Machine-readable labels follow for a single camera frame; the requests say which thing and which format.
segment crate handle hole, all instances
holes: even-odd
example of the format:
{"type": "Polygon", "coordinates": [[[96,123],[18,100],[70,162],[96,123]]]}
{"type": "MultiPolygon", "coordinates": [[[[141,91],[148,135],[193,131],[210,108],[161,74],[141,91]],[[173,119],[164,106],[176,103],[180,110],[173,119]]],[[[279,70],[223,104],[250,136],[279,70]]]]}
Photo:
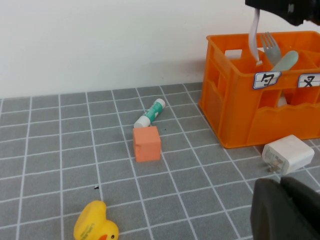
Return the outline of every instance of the crate handle hole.
{"type": "Polygon", "coordinates": [[[242,54],[242,49],[225,50],[224,55],[228,59],[240,59],[242,54]]]}

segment crate label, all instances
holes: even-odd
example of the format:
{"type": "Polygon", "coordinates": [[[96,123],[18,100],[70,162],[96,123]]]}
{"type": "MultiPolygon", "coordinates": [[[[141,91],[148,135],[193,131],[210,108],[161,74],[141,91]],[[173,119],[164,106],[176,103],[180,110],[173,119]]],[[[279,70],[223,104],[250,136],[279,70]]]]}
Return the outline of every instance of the crate label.
{"type": "Polygon", "coordinates": [[[258,72],[254,76],[253,89],[263,89],[275,85],[280,76],[280,71],[258,72]]]}
{"type": "Polygon", "coordinates": [[[298,88],[319,87],[320,73],[302,74],[299,77],[298,88]]]}

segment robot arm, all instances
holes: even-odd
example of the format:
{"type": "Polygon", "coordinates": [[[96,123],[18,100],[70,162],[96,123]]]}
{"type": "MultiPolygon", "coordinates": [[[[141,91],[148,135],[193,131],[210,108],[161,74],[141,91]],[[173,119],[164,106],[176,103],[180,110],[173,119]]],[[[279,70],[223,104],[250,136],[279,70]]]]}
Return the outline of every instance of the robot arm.
{"type": "Polygon", "coordinates": [[[245,4],[273,13],[295,26],[304,20],[320,25],[320,0],[245,0],[245,4]]]}

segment orange plastic crate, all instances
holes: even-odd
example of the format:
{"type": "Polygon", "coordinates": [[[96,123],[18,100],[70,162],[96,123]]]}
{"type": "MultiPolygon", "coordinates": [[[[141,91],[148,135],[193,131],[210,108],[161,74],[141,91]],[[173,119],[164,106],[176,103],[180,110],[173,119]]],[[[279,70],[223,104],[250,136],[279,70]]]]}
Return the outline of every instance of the orange plastic crate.
{"type": "MultiPolygon", "coordinates": [[[[273,66],[260,50],[263,63],[256,66],[248,34],[207,37],[199,105],[226,148],[267,144],[291,134],[302,140],[320,138],[320,34],[300,31],[272,36],[282,56],[296,50],[299,60],[291,70],[281,72],[275,84],[259,89],[254,89],[254,84],[261,84],[255,83],[256,73],[268,72],[273,66]],[[238,49],[242,50],[240,58],[225,56],[225,51],[238,49]],[[310,81],[308,76],[314,76],[312,87],[304,81],[310,81]],[[288,104],[277,107],[282,91],[288,104]]],[[[260,34],[257,45],[262,47],[260,34]]]]}

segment white wall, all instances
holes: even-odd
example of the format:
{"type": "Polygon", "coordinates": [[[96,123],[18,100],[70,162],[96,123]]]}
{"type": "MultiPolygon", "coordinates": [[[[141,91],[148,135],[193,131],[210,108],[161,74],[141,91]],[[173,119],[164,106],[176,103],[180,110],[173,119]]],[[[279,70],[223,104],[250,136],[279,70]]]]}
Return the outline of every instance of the white wall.
{"type": "MultiPolygon", "coordinates": [[[[207,35],[247,33],[244,0],[0,0],[0,98],[201,81],[207,35]]],[[[294,27],[262,12],[259,31],[294,27]]]]}

